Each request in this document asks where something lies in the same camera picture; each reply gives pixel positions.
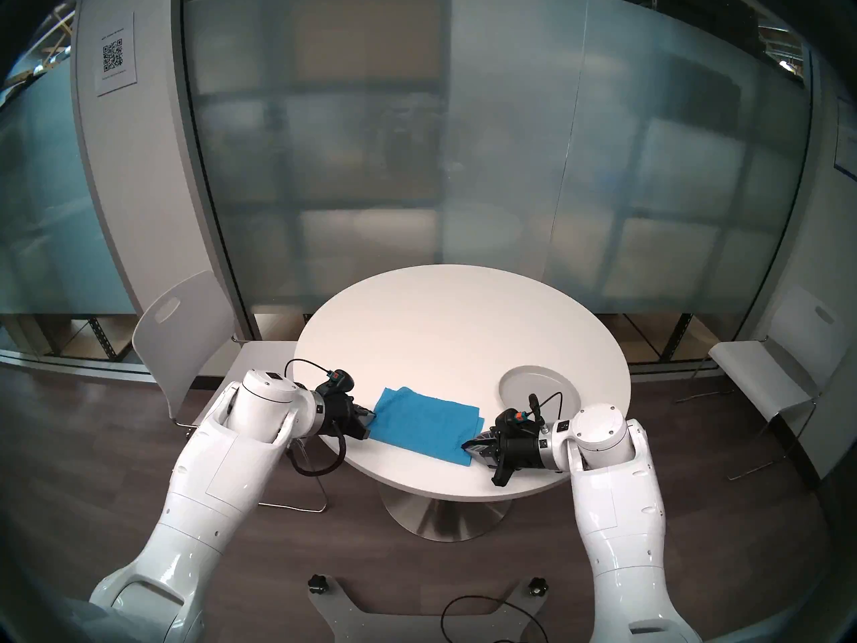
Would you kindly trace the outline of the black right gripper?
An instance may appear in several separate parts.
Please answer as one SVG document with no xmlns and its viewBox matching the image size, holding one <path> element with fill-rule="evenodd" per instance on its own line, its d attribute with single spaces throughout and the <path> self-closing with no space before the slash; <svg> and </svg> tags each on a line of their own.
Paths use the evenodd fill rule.
<svg viewBox="0 0 857 643">
<path fill-rule="evenodd" d="M 491 481 L 496 487 L 506 487 L 513 474 L 520 470 L 540 469 L 540 450 L 534 436 L 498 436 L 481 433 L 463 442 L 461 448 L 482 465 L 494 466 Z"/>
</svg>

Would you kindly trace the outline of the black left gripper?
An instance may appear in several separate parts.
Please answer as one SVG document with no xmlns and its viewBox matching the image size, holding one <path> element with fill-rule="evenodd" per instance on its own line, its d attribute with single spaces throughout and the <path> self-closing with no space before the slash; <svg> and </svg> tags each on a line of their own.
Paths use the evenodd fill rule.
<svg viewBox="0 0 857 643">
<path fill-rule="evenodd" d="M 348 394 L 330 394 L 323 396 L 322 401 L 322 435 L 344 435 L 359 441 L 369 438 L 369 425 L 375 420 L 374 411 L 355 404 Z"/>
</svg>

